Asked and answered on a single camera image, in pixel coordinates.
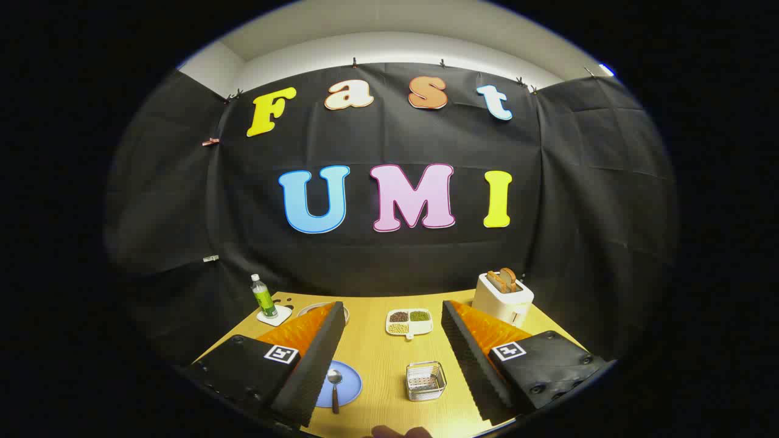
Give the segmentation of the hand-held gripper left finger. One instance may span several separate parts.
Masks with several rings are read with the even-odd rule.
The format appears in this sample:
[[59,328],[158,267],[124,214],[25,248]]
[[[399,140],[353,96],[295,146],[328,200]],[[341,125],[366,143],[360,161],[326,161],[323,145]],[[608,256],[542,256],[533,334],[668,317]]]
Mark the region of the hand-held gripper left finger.
[[253,418],[308,426],[344,327],[331,302],[258,338],[231,336],[183,372]]

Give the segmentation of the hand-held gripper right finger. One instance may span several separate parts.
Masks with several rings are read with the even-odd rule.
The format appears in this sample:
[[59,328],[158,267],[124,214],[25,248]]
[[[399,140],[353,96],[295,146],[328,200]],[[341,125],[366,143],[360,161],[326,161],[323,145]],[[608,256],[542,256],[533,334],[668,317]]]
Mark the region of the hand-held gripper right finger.
[[611,366],[557,331],[529,335],[457,301],[443,302],[441,325],[481,418],[493,425],[544,409]]

